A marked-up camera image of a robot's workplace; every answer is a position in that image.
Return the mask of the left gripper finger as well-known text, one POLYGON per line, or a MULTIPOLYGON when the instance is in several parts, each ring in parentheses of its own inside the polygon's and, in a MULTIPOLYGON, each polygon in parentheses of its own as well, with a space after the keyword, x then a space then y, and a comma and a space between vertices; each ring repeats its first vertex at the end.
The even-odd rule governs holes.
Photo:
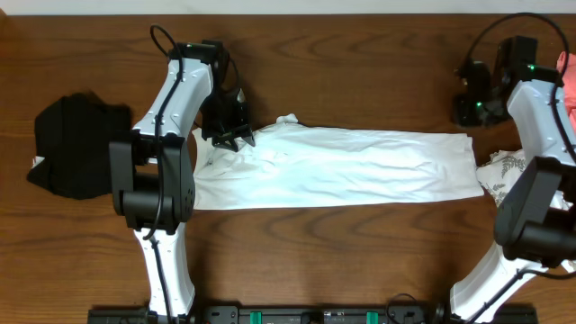
POLYGON ((252 128, 249 124, 241 125, 232 130, 232 145, 234 148, 237 148, 239 144, 236 142, 236 138, 241 138, 244 140, 248 145, 254 147, 256 145, 256 141, 254 138, 254 134, 252 128))
POLYGON ((225 133, 220 136, 214 136, 211 139, 211 144, 216 149, 226 149, 232 152, 238 152, 239 146, 236 142, 236 135, 232 132, 225 133))

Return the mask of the white printed t-shirt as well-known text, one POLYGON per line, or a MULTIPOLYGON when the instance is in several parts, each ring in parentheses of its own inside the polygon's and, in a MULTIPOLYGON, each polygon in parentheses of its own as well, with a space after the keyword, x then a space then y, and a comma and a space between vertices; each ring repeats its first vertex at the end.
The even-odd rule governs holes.
POLYGON ((481 196, 463 133, 306 127, 294 114, 255 144, 215 148, 193 131, 194 207, 203 211, 433 203, 481 196))

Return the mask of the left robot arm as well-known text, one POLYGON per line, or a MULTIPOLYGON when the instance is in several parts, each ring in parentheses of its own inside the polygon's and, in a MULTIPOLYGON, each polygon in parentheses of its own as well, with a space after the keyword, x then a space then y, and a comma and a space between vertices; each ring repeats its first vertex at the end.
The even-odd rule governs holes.
POLYGON ((187 143, 195 121, 216 149, 236 152, 238 140, 255 142, 240 86, 223 85, 237 68, 221 42, 178 43, 167 58, 165 83, 145 117, 109 144, 113 206, 140 243, 148 272, 144 323, 185 323, 193 306, 185 225, 195 200, 187 143))

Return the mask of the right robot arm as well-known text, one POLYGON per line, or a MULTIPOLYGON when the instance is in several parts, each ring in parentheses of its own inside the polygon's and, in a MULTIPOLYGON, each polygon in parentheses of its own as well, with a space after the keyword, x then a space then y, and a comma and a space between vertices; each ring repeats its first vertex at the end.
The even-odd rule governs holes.
POLYGON ((533 310, 505 302, 534 277, 575 258, 575 141, 560 73, 536 64, 537 41, 516 36, 498 48, 494 68, 467 58, 457 75, 454 122, 492 126, 513 120, 526 168, 499 204, 494 242, 436 311, 445 323, 535 323, 533 310))

